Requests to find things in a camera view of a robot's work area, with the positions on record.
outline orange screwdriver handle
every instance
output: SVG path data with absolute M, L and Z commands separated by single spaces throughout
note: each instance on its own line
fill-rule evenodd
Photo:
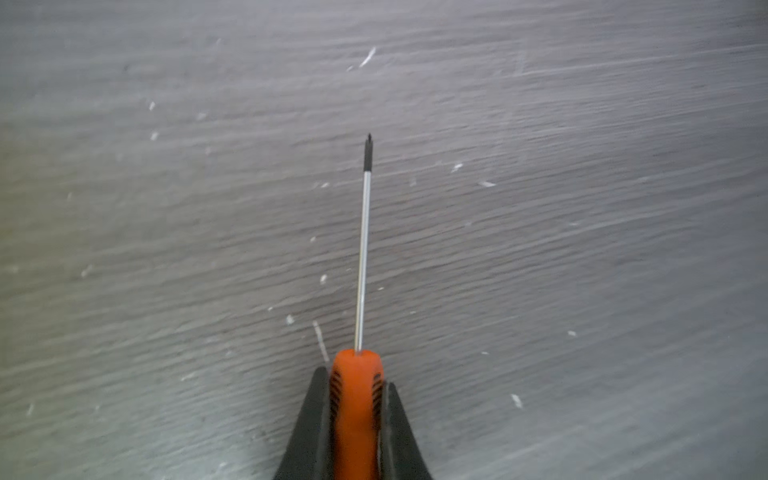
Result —
M 370 350 L 342 350 L 329 384 L 334 480 L 379 480 L 381 358 Z

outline white debris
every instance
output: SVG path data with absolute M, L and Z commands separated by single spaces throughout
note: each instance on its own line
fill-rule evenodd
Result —
M 91 273 L 93 269 L 94 269 L 93 265 L 88 265 L 87 267 L 85 267 L 85 270 L 80 272 L 80 278 L 85 278 L 86 276 L 88 276 L 88 274 Z
M 511 395 L 511 397 L 512 397 L 512 401 L 515 402 L 515 406 L 518 407 L 519 409 L 522 409 L 523 408 L 523 401 L 520 400 L 520 397 L 518 397 L 514 393 Z
M 369 52 L 368 52 L 368 56 L 366 57 L 366 59 L 365 59 L 365 60 L 363 60 L 363 61 L 360 63 L 360 66 L 359 66 L 358 68 L 363 68 L 363 67 L 365 67 L 365 66 L 366 66 L 366 64 L 367 64 L 369 61 L 371 61 L 371 58 L 373 58 L 373 55 L 374 55 L 375 53 L 376 53 L 376 47 L 373 47 L 373 48 L 371 48 L 371 51 L 369 51 Z
M 330 362 L 331 359 L 328 357 L 328 350 L 326 350 L 326 344 L 323 342 L 323 331 L 320 329 L 320 325 L 317 323 L 317 320 L 312 321 L 312 326 L 315 327 L 315 335 L 317 335 L 317 344 L 320 345 L 320 352 L 323 354 L 323 360 L 325 360 L 326 363 Z

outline gray wood surface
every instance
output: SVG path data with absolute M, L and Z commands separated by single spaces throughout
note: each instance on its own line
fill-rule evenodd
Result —
M 370 131 L 435 478 L 768 478 L 765 2 L 0 5 L 1 477 L 271 478 Z

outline black tip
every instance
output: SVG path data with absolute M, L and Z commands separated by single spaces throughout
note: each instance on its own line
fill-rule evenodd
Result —
M 368 140 L 366 140 L 366 159 L 362 164 L 362 171 L 370 172 L 373 168 L 373 138 L 371 134 L 368 134 Z

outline metal shaft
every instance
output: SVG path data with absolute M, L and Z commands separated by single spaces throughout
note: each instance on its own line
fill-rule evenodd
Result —
M 368 266 L 368 220 L 371 211 L 371 170 L 373 139 L 368 134 L 362 173 L 362 219 L 360 221 L 360 265 L 357 271 L 357 315 L 355 318 L 355 353 L 362 351 L 362 323 L 366 306 L 366 269 Z

